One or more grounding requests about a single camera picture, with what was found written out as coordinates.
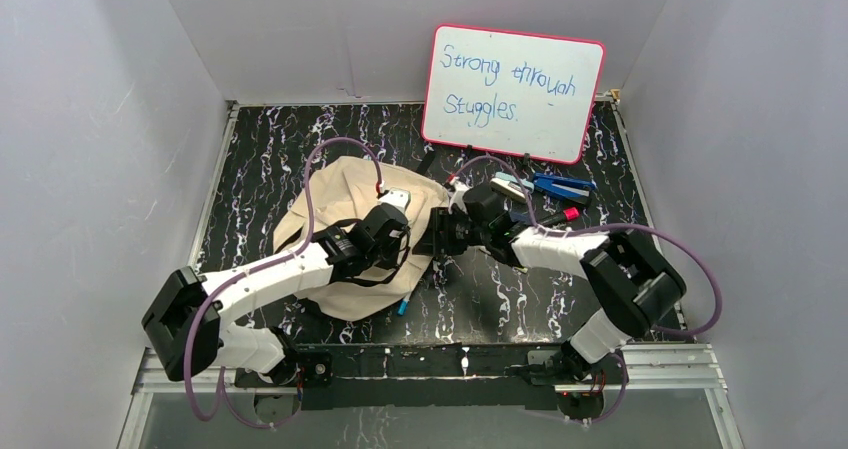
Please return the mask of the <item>beige canvas backpack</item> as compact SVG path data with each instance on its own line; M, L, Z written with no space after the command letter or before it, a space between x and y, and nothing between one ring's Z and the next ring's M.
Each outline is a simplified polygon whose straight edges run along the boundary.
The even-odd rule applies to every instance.
M389 164L380 165L383 182L388 189L406 190L410 202L404 213L410 223L412 243L423 237L436 207L449 202L447 190L440 184L409 169ZM376 170L371 161L341 156L310 175L315 229L345 219L362 219L377 204ZM273 249L288 249L301 242L306 234L306 197L299 194L273 232ZM409 295L418 285L432 262L429 255L408 256L395 277L387 284L363 287L336 282L297 294L299 299L316 303L327 316L354 322L386 309Z

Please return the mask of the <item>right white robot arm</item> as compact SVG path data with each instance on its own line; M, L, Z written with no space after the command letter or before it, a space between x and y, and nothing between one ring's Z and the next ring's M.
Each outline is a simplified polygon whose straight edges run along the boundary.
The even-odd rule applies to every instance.
M528 215L507 210L505 197L488 185L448 185L449 202L431 210L427 228L413 249L432 257L483 249L514 268L544 268L588 282L600 307L541 363L527 373L546 372L590 382L603 359L630 340L649 333L686 292L678 272L637 228L602 229L581 235L555 235L538 228Z

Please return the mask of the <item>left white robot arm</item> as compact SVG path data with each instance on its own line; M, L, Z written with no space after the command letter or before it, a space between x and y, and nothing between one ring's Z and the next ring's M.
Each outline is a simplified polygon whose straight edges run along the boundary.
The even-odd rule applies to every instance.
M234 269L173 271L142 317L166 377L189 379L211 366L249 369L286 385L306 364L276 329L250 329L237 320L254 309L333 283L375 285L372 268L395 274L411 247L405 204L386 195L362 219L339 221L285 250Z

